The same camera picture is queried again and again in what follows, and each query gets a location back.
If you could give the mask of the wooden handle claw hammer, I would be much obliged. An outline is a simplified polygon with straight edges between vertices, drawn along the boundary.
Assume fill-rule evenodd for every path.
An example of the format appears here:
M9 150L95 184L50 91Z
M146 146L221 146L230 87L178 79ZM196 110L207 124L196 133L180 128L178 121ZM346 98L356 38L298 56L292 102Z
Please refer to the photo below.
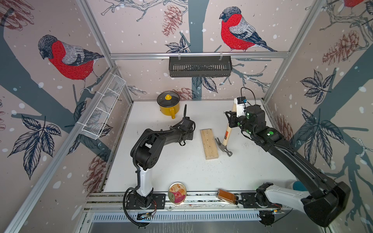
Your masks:
M229 138L231 136L232 128L230 127L230 123L227 124L226 131L224 134L223 141L221 142L220 139L217 137L215 138L216 144L218 148L222 151L225 152L229 157L233 155L233 153L227 148Z

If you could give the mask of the pale wooden block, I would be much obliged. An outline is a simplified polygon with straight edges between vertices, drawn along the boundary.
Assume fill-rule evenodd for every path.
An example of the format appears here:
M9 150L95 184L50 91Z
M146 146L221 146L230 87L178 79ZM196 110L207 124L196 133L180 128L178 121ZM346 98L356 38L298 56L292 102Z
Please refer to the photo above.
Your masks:
M201 130L201 137L206 160L218 159L219 153L212 129Z

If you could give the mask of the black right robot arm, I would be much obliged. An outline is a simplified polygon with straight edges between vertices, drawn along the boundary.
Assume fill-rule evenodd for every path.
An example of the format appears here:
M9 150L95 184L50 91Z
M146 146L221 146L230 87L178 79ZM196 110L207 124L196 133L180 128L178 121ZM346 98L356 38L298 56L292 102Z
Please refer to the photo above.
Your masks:
M297 191L264 183L256 189L255 201L259 206L288 206L324 228L346 209L350 187L316 169L278 130L267 126L265 112L259 105L248 106L242 113L226 111L225 115L230 128L240 128L246 138L280 161L306 188L306 191Z

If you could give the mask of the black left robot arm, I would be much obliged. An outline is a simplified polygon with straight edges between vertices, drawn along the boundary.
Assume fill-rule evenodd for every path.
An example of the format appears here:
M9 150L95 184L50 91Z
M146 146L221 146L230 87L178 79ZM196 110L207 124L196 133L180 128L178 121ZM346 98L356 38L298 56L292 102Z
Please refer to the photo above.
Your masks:
M184 146L187 140L193 140L196 124L188 116L166 131L146 129L140 136L130 155L136 167L137 185L126 190L123 207L127 210L164 209L164 194L154 194L152 168L159 160L165 145L178 143Z

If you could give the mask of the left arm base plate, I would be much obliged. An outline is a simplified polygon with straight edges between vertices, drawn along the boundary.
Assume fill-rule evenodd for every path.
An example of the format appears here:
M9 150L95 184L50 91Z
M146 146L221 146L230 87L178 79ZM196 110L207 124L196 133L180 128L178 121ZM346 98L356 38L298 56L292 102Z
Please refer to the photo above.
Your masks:
M125 201L125 207L127 210L163 210L165 208L165 203L165 194L153 194L153 199L147 205L142 204L140 200L136 198L136 195L129 194Z

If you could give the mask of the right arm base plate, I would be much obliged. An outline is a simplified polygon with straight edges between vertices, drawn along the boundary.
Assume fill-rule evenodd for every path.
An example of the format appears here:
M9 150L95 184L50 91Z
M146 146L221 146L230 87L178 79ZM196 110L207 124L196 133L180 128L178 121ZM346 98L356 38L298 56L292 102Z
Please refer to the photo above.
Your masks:
M244 192L240 194L238 203L243 205L244 208L274 208L281 209L283 206L277 203L269 203L265 201L264 203L259 203L256 198L256 192Z

